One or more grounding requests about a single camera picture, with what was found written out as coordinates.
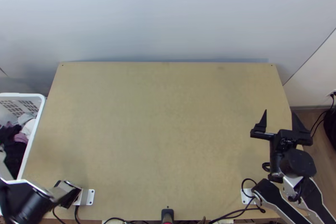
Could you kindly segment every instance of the wooden table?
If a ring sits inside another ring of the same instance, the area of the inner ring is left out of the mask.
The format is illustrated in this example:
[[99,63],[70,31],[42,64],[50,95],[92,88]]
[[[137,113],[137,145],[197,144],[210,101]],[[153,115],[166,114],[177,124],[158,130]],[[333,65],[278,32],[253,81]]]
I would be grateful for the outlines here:
[[159,220],[168,206],[177,220],[214,219],[244,208],[244,178],[267,176],[269,145],[249,137],[265,109],[269,132],[291,128],[268,63],[61,63],[24,178],[95,189],[82,219]]

